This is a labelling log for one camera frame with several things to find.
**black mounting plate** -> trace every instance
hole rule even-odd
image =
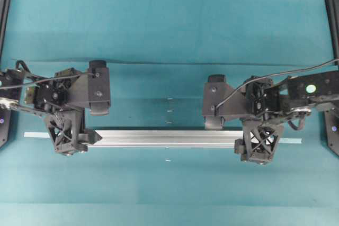
[[[6,144],[11,121],[10,110],[0,109],[0,147]]]
[[[325,123],[327,145],[339,156],[339,118],[330,111],[325,111]]]

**bolt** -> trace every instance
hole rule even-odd
[[[59,95],[58,95],[57,92],[54,92],[54,93],[52,94],[52,97],[53,97],[54,100],[56,100],[56,99],[58,99]]]
[[[98,97],[101,97],[101,96],[102,96],[101,91],[97,91],[97,92],[95,92],[95,94],[96,94]]]

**green led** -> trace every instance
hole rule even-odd
[[[315,90],[317,90],[317,87],[316,87],[315,85],[313,85],[313,84],[308,85],[308,86],[306,87],[306,92],[307,92],[307,93],[314,93]]]

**teal table surface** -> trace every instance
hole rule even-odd
[[[89,128],[202,129],[210,74],[237,86],[332,58],[324,0],[11,0],[1,68],[23,59],[49,77],[104,59],[112,107],[107,116],[87,112]],[[93,148],[63,157],[49,139],[23,137],[45,131],[42,119],[12,120],[0,149],[1,225],[339,223],[339,158],[315,111],[302,131],[286,126],[284,137],[302,144],[279,145],[264,167],[232,149]]]

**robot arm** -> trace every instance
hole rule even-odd
[[[23,84],[25,79],[30,83]],[[109,70],[105,61],[91,61],[87,72],[74,68],[60,71],[54,78],[32,74],[23,61],[15,69],[0,73],[0,107],[44,117],[56,153],[71,156],[86,152],[88,144],[101,137],[85,127],[84,109],[91,115],[106,115],[111,106]],[[22,87],[26,89],[20,104]]]
[[[288,77],[278,84],[253,76],[242,89],[234,90],[224,75],[212,75],[204,89],[205,128],[220,130],[225,122],[240,119],[244,134],[235,141],[235,153],[241,161],[267,164],[273,160],[283,123],[301,130],[313,108],[339,115],[338,81],[339,71]],[[220,104],[230,94],[232,97]]]

